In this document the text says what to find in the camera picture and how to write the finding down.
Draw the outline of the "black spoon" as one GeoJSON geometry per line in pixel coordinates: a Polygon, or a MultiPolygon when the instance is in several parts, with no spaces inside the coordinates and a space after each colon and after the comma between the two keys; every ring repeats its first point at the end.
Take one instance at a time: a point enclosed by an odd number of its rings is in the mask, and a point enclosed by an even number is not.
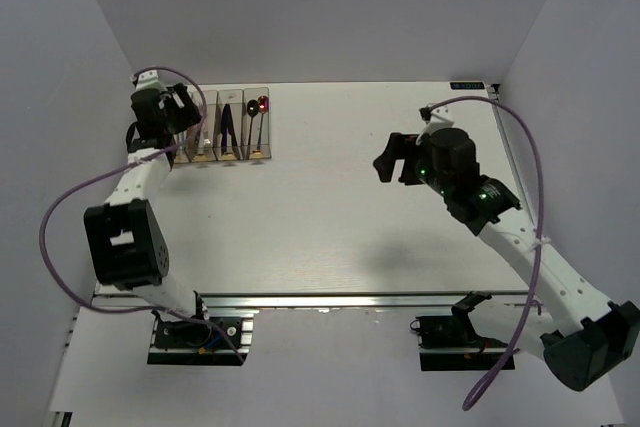
{"type": "Polygon", "coordinates": [[[247,134],[247,148],[250,148],[254,119],[259,113],[259,103],[256,99],[251,99],[247,103],[247,115],[249,117],[249,128],[247,134]]]}

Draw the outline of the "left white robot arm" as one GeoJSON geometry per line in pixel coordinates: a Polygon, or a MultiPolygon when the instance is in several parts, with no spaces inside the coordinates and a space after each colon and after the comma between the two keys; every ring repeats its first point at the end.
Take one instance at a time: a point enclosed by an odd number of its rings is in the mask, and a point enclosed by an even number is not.
{"type": "Polygon", "coordinates": [[[203,115],[187,86],[165,84],[163,73],[177,71],[153,67],[133,76],[135,122],[126,134],[126,167],[114,191],[88,208],[83,221],[99,284],[178,315],[177,334],[199,346],[209,339],[212,324],[199,313],[198,294],[169,273],[169,250],[152,203],[182,146],[176,137],[199,127],[203,115]]]}

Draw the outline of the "silver fork dark handle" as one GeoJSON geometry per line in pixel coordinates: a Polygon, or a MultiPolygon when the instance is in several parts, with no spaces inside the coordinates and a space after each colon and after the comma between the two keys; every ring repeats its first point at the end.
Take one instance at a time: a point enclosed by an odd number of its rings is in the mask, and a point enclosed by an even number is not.
{"type": "Polygon", "coordinates": [[[198,150],[200,148],[201,140],[203,139],[204,124],[200,123],[194,128],[193,149],[198,150]]]}

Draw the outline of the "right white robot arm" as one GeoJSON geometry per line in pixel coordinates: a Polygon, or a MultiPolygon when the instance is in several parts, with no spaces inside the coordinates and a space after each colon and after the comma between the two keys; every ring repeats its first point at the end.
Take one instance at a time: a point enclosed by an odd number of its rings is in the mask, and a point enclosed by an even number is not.
{"type": "Polygon", "coordinates": [[[541,235],[520,200],[500,180],[482,174],[474,141],[455,127],[444,103],[421,109],[418,134],[390,134],[373,167],[381,182],[402,167],[405,186],[426,185],[448,213],[494,250],[524,280],[528,299],[546,308],[507,306],[472,292],[451,309],[453,337],[472,346],[480,339],[506,343],[508,352],[540,358],[565,387],[582,392],[627,360],[639,336],[639,309],[616,303],[591,285],[541,235]]]}

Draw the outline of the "iridescent red spoon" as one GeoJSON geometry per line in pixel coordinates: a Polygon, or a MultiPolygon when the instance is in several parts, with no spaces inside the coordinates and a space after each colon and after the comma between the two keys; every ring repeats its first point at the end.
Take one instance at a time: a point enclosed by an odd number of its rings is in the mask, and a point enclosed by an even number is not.
{"type": "Polygon", "coordinates": [[[257,149],[260,150],[262,146],[262,136],[263,136],[263,127],[264,127],[264,119],[269,112],[269,97],[266,95],[262,95],[258,98],[258,108],[260,114],[260,125],[258,132],[258,140],[257,140],[257,149]]]}

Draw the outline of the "dark blue plastic knife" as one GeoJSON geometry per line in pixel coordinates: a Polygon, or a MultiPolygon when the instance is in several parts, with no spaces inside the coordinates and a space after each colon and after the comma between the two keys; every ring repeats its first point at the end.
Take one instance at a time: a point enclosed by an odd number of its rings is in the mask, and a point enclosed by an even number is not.
{"type": "Polygon", "coordinates": [[[229,140],[233,138],[232,136],[232,115],[231,115],[231,107],[229,104],[225,104],[222,109],[221,115],[221,124],[220,124],[220,132],[221,132],[221,154],[226,155],[228,153],[229,140]]]}

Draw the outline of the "pink handled fork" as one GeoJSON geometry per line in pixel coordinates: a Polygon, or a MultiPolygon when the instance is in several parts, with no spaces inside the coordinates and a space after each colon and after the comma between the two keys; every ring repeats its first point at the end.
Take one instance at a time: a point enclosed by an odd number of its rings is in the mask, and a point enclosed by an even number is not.
{"type": "Polygon", "coordinates": [[[204,124],[204,128],[203,128],[203,139],[201,140],[200,148],[198,149],[198,152],[200,154],[203,154],[205,150],[210,147],[209,127],[208,127],[208,106],[206,102],[204,102],[200,106],[200,113],[202,117],[201,123],[204,124]]]}

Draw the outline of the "black plastic knife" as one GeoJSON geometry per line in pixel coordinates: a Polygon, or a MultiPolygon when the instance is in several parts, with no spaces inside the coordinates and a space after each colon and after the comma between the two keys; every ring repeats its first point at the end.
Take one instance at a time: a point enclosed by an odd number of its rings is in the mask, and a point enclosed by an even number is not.
{"type": "Polygon", "coordinates": [[[234,119],[233,119],[233,114],[232,114],[232,110],[230,107],[230,104],[226,104],[225,108],[227,110],[227,130],[228,130],[228,134],[231,138],[231,145],[234,149],[238,148],[238,142],[237,142],[237,136],[236,136],[236,132],[235,132],[235,124],[234,124],[234,119]]]}

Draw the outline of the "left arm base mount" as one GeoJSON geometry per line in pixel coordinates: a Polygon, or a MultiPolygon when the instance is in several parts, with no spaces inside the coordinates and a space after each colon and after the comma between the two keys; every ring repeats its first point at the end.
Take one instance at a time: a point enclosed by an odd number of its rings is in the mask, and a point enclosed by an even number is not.
{"type": "Polygon", "coordinates": [[[151,366],[241,367],[252,341],[253,315],[210,309],[203,301],[187,322],[153,311],[147,364],[151,366]]]}

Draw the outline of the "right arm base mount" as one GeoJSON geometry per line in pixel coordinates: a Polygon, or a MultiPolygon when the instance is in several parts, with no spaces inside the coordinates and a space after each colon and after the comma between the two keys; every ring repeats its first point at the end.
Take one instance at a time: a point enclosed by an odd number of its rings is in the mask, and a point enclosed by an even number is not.
{"type": "Polygon", "coordinates": [[[451,307],[447,315],[423,315],[410,323],[418,338],[422,372],[486,372],[505,352],[507,344],[480,336],[470,312],[491,300],[486,292],[472,292],[451,307]]]}

